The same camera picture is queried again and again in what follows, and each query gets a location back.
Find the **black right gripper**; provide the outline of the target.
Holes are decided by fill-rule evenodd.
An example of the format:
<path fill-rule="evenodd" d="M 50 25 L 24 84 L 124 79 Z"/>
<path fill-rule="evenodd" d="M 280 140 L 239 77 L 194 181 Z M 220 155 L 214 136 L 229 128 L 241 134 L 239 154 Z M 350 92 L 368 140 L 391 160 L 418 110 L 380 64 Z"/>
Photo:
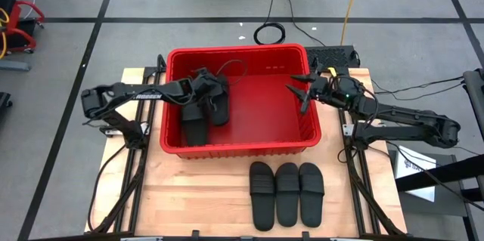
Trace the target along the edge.
<path fill-rule="evenodd" d="M 296 88 L 293 85 L 286 85 L 286 88 L 302 101 L 300 109 L 301 113 L 306 113 L 309 108 L 310 100 L 322 102 L 329 97 L 331 90 L 329 80 L 332 79 L 333 76 L 327 68 L 328 67 L 325 67 L 322 63 L 317 63 L 315 70 L 310 74 L 291 76 L 292 79 L 309 84 L 307 91 Z"/>

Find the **red rolling mechanic seat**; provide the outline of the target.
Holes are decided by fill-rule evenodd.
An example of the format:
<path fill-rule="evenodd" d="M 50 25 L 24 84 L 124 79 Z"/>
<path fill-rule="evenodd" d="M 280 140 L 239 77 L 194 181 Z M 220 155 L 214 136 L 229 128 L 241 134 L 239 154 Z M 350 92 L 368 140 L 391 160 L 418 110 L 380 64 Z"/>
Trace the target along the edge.
<path fill-rule="evenodd" d="M 30 6 L 37 17 L 21 18 L 21 6 Z M 12 52 L 32 54 L 37 43 L 33 37 L 36 26 L 44 28 L 45 15 L 33 3 L 21 0 L 0 0 L 0 59 Z"/>

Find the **grey metal bar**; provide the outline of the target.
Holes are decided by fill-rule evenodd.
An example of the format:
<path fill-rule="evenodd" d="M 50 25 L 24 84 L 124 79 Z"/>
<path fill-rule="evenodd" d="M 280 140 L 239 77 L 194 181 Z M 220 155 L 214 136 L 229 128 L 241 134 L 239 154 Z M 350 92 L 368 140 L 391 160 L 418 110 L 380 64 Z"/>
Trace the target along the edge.
<path fill-rule="evenodd" d="M 31 66 L 24 62 L 0 60 L 0 70 L 28 72 L 31 70 Z"/>

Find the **grey padded bar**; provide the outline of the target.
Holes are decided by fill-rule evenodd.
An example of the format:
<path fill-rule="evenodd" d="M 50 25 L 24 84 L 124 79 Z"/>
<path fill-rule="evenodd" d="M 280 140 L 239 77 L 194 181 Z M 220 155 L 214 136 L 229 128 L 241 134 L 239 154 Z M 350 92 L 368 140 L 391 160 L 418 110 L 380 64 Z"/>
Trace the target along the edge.
<path fill-rule="evenodd" d="M 484 69 L 463 73 L 464 90 L 467 92 L 479 126 L 480 134 L 484 140 Z"/>

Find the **dark grey side table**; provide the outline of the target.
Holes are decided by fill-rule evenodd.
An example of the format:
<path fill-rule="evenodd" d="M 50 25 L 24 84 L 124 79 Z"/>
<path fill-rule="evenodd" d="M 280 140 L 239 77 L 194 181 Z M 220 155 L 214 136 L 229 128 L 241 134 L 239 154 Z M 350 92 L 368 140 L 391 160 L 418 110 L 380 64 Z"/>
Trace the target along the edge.
<path fill-rule="evenodd" d="M 394 162 L 396 160 L 396 150 L 390 150 L 390 159 L 392 167 L 394 168 Z M 453 162 L 457 162 L 454 155 L 440 155 L 425 153 L 424 155 L 430 156 L 436 159 L 440 165 L 447 165 Z M 453 191 L 460 192 L 463 189 L 461 181 L 454 181 L 446 184 Z M 446 190 L 442 186 L 435 187 L 434 202 L 422 199 L 418 196 L 413 196 L 407 192 L 399 192 L 399 199 L 403 212 L 432 214 L 432 215 L 451 215 L 458 217 L 467 217 L 468 212 L 466 204 L 461 201 L 456 195 Z"/>

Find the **white printed paper sheet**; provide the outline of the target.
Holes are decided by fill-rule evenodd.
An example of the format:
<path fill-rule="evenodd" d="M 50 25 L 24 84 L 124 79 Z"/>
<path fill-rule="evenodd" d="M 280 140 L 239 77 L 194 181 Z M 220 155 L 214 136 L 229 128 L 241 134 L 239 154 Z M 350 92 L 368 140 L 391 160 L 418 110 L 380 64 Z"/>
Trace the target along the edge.
<path fill-rule="evenodd" d="M 437 162 L 434 158 L 415 152 L 406 147 L 399 146 L 396 151 L 395 178 L 403 178 L 409 175 L 422 172 L 424 169 L 434 169 Z M 407 194 L 424 199 L 428 202 L 435 201 L 435 187 L 425 187 L 416 190 L 406 191 Z"/>

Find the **red ribbed plastic bin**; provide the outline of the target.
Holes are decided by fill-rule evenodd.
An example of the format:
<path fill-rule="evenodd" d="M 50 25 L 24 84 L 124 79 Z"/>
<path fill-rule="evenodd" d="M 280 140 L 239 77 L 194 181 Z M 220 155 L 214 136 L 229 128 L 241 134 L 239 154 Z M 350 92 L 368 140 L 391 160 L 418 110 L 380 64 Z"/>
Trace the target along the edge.
<path fill-rule="evenodd" d="M 309 73 L 307 53 L 299 44 L 216 48 L 177 48 L 166 59 L 166 81 L 193 76 L 206 67 L 222 72 L 231 83 L 229 121 L 208 125 L 207 144 L 189 147 L 181 123 L 181 107 L 163 105 L 160 146 L 182 159 L 296 154 L 315 146 L 321 128 L 314 102 L 305 114 L 286 88 L 308 87 L 291 78 Z"/>

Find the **black metal beam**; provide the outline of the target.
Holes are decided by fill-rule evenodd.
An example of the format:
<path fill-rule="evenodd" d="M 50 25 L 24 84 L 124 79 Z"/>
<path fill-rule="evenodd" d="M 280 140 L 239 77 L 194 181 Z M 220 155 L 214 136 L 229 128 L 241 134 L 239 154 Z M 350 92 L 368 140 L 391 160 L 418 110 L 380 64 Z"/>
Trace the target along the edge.
<path fill-rule="evenodd" d="M 398 191 L 416 190 L 444 184 L 452 181 L 461 181 L 469 178 L 484 176 L 484 155 L 439 166 L 434 169 L 422 171 L 396 179 Z"/>

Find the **black rubber slide sandal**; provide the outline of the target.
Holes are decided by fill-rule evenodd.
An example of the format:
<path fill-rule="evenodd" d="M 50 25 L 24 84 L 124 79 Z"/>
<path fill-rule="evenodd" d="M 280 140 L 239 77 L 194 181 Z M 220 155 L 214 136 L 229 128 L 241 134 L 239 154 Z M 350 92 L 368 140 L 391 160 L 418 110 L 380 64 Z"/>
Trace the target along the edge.
<path fill-rule="evenodd" d="M 229 121 L 229 83 L 225 75 L 216 77 L 216 85 L 209 92 L 209 114 L 215 126 Z"/>
<path fill-rule="evenodd" d="M 276 215 L 283 227 L 292 227 L 297 223 L 299 202 L 299 172 L 296 164 L 286 162 L 275 174 Z"/>
<path fill-rule="evenodd" d="M 269 231 L 275 223 L 275 177 L 264 162 L 250 166 L 250 199 L 254 227 Z"/>
<path fill-rule="evenodd" d="M 189 147 L 207 144 L 208 124 L 203 109 L 197 103 L 182 107 L 181 126 Z"/>
<path fill-rule="evenodd" d="M 322 222 L 324 179 L 319 168 L 310 162 L 299 167 L 300 217 L 307 227 L 319 227 Z"/>

